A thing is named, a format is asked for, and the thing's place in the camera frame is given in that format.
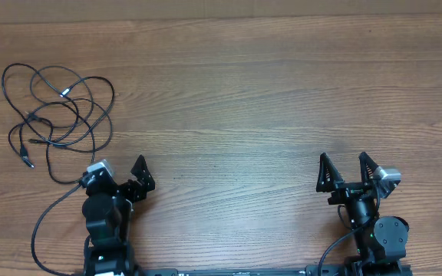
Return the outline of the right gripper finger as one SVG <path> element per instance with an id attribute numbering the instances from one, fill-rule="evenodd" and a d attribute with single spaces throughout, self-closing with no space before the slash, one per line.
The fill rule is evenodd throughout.
<path id="1" fill-rule="evenodd" d="M 366 153 L 359 155 L 361 181 L 369 182 L 373 178 L 374 171 L 378 168 L 378 164 Z"/>
<path id="2" fill-rule="evenodd" d="M 345 181 L 327 153 L 322 153 L 319 160 L 316 192 L 333 192 L 339 189 L 344 183 Z"/>

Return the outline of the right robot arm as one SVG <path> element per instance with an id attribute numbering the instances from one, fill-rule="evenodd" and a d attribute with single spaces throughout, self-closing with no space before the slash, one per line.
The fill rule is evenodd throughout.
<path id="1" fill-rule="evenodd" d="M 394 167 L 378 165 L 366 152 L 359 157 L 361 180 L 346 182 L 327 153 L 319 157 L 317 192 L 327 192 L 329 205 L 345 209 L 349 233 L 330 244 L 320 257 L 315 275 L 412 275 L 406 257 L 409 224 L 398 216 L 382 216 L 381 201 L 400 184 L 401 173 Z M 329 253 L 343 241 L 353 238 L 358 253 L 341 265 L 325 265 Z"/>

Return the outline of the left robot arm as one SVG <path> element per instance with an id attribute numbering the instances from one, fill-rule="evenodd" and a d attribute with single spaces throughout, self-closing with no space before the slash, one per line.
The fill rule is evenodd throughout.
<path id="1" fill-rule="evenodd" d="M 142 155 L 130 173 L 133 179 L 117 184 L 110 164 L 104 159 L 90 165 L 79 181 L 87 195 L 82 205 L 89 234 L 84 250 L 85 275 L 145 274 L 129 240 L 130 221 L 134 204 L 155 190 L 155 181 Z"/>

